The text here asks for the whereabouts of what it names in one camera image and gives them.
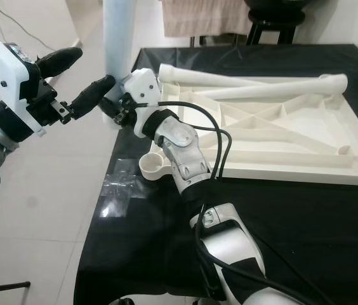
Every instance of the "white plastic frame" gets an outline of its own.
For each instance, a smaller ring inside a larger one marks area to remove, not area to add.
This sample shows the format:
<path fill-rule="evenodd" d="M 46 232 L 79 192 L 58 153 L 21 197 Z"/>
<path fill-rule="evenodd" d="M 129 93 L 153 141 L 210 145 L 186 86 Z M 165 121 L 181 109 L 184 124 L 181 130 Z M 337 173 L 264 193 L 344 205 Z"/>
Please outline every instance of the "white plastic frame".
<path fill-rule="evenodd" d="M 281 83 L 299 79 L 249 78 Z M 211 87 L 162 84 L 162 100 L 181 100 L 204 107 L 233 138 L 225 177 L 358 185 L 358 118 L 343 95 L 307 94 L 288 97 L 215 101 L 197 92 Z M 211 126 L 201 114 L 171 107 L 186 123 Z M 216 135 L 199 131 L 200 147 L 213 165 Z M 146 176 L 157 180 L 170 163 L 152 143 L 150 153 L 162 165 Z"/>

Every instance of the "stool leg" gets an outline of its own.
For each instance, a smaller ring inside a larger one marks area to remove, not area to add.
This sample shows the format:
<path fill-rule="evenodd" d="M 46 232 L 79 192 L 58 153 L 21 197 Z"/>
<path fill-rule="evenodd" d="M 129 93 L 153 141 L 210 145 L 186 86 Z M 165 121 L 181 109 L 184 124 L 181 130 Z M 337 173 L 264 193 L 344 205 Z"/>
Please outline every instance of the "stool leg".
<path fill-rule="evenodd" d="M 287 44 L 293 44 L 293 38 L 295 36 L 295 30 L 296 30 L 296 27 L 288 30 L 288 35 L 286 36 L 286 41 L 285 43 Z"/>
<path fill-rule="evenodd" d="M 0 291 L 13 290 L 18 288 L 28 288 L 31 286 L 31 282 L 25 281 L 23 283 L 9 284 L 9 285 L 0 285 Z"/>
<path fill-rule="evenodd" d="M 262 28 L 258 25 L 253 24 L 251 32 L 249 32 L 247 46 L 252 46 L 260 43 L 262 35 Z"/>
<path fill-rule="evenodd" d="M 199 45 L 204 46 L 206 44 L 206 36 L 199 37 Z"/>
<path fill-rule="evenodd" d="M 285 44 L 287 35 L 288 35 L 288 30 L 281 30 L 279 32 L 278 44 Z"/>

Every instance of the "floor tile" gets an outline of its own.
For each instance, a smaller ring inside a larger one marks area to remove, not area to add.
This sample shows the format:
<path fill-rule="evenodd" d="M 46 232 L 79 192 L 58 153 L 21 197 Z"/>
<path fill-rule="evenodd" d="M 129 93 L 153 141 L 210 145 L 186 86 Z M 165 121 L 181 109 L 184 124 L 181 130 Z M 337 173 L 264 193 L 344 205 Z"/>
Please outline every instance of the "floor tile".
<path fill-rule="evenodd" d="M 0 304 L 55 304 L 73 246 L 67 242 L 0 238 L 0 285 L 31 282 L 28 290 L 0 292 Z"/>
<path fill-rule="evenodd" d="M 44 156 L 5 163 L 0 237 L 75 241 L 89 203 L 100 193 L 106 163 L 102 158 Z"/>
<path fill-rule="evenodd" d="M 73 253 L 67 266 L 65 278 L 58 296 L 56 305 L 73 305 L 73 294 L 75 291 L 76 273 L 79 266 L 80 255 L 82 254 L 84 243 L 76 243 Z"/>

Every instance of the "white tube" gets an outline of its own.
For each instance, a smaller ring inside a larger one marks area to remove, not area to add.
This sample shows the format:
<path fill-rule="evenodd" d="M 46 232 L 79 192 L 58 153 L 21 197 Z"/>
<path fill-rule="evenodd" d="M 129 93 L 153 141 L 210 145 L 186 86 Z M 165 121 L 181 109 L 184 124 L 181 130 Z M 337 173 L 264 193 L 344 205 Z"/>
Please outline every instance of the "white tube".
<path fill-rule="evenodd" d="M 131 71 L 131 49 L 134 33 L 136 0 L 104 0 L 105 72 L 117 82 Z M 115 86 L 106 97 L 118 99 L 122 92 Z"/>
<path fill-rule="evenodd" d="M 259 81 L 179 69 L 167 64 L 159 66 L 159 80 L 163 83 L 188 83 L 194 86 L 243 87 L 265 85 L 265 83 Z"/>
<path fill-rule="evenodd" d="M 197 94 L 214 100 L 228 98 L 276 97 L 299 94 L 341 94 L 347 89 L 348 79 L 345 74 L 321 76 L 307 81 L 292 81 L 290 83 L 226 88 L 219 90 L 199 91 Z"/>

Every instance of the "black tablecloth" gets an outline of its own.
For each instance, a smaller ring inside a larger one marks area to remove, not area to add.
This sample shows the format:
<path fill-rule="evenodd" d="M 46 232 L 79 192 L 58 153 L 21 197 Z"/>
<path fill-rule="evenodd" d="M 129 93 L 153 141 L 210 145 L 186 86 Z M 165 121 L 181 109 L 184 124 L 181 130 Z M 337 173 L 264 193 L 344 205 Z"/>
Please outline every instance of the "black tablecloth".
<path fill-rule="evenodd" d="M 143 49 L 135 68 L 160 63 L 230 76 L 345 73 L 358 116 L 358 49 L 353 45 Z M 150 141 L 119 132 L 77 272 L 75 304 L 128 294 L 205 296 L 189 220 L 171 177 L 148 182 L 138 159 Z M 218 201 L 268 240 L 337 304 L 358 304 L 358 186 L 226 179 Z M 305 288 L 262 246 L 267 275 Z"/>

